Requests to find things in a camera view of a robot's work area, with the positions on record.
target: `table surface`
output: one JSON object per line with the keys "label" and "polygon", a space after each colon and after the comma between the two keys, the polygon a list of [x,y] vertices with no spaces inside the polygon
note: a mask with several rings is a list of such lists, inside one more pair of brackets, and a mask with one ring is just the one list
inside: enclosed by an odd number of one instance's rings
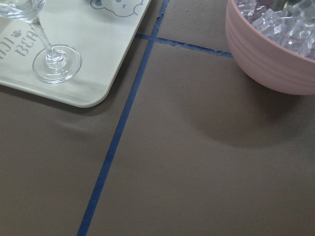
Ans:
{"label": "table surface", "polygon": [[226,2],[152,0],[94,107],[0,86],[1,235],[315,235],[315,97],[238,67]]}

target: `pink bowl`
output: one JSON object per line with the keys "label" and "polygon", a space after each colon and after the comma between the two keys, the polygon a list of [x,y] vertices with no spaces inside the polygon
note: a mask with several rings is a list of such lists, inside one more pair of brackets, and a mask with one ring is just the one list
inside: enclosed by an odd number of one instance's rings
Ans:
{"label": "pink bowl", "polygon": [[234,0],[227,3],[225,30],[236,63],[252,79],[279,92],[315,94],[315,61],[262,35],[242,16]]}

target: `glass base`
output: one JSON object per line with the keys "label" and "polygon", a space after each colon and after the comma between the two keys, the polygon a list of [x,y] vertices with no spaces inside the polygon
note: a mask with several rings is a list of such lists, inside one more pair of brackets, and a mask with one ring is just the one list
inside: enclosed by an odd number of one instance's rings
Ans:
{"label": "glass base", "polygon": [[33,62],[33,71],[37,78],[48,84],[58,84],[72,78],[81,67],[80,54],[74,48],[67,45],[54,45],[53,48],[67,57],[64,67],[48,67],[46,50],[39,52]]}

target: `wine glass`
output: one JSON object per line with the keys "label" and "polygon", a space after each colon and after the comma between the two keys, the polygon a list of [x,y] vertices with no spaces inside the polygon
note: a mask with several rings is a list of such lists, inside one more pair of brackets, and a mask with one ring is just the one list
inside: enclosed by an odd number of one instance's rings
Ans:
{"label": "wine glass", "polygon": [[45,83],[57,84],[72,78],[80,69],[80,54],[67,45],[52,45],[39,21],[46,0],[0,0],[0,16],[22,20],[37,33],[44,45],[33,62],[33,71]]}

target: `tray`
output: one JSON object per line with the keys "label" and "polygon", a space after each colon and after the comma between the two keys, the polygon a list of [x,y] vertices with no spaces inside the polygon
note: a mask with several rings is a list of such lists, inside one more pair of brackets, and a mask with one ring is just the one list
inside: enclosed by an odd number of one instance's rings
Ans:
{"label": "tray", "polygon": [[43,46],[30,26],[0,18],[0,84],[76,107],[91,107],[108,94],[151,0],[47,0],[40,13],[52,44],[67,44],[82,57],[78,74],[51,85],[32,71]]}

